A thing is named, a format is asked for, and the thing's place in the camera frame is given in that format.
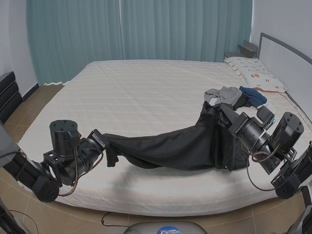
barcode label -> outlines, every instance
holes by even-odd
[[[96,135],[96,133],[93,133],[92,136],[96,139],[96,141],[103,146],[103,148],[106,147],[105,143],[99,138],[99,136]]]

pillowcase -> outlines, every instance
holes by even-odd
[[[270,73],[257,58],[229,57],[224,60],[237,73],[248,88],[264,91],[285,92],[285,86],[277,76]]]

mattress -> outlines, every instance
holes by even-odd
[[[204,92],[210,88],[243,85],[227,63],[179,60],[113,60],[88,64],[45,106],[19,142],[35,161],[52,149],[49,124],[57,119],[78,123],[87,137],[93,129],[127,137],[150,136],[194,125],[202,109]],[[282,94],[263,92],[273,103],[279,122],[285,111],[299,116]],[[240,108],[256,116],[254,108]],[[307,148],[312,134],[305,132],[295,148]],[[271,188],[270,176],[254,162],[250,176],[261,188]],[[61,193],[71,189],[61,188]],[[222,213],[276,197],[275,191],[257,190],[246,169],[179,171],[142,169],[124,157],[113,168],[105,158],[83,176],[76,191],[56,200],[68,205],[150,216],[194,216]]]

headboard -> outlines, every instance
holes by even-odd
[[[312,121],[312,59],[264,33],[257,58],[282,81],[288,97]]]

blue sticker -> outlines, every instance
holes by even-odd
[[[159,229],[157,234],[181,234],[180,231],[172,226],[165,226]]]

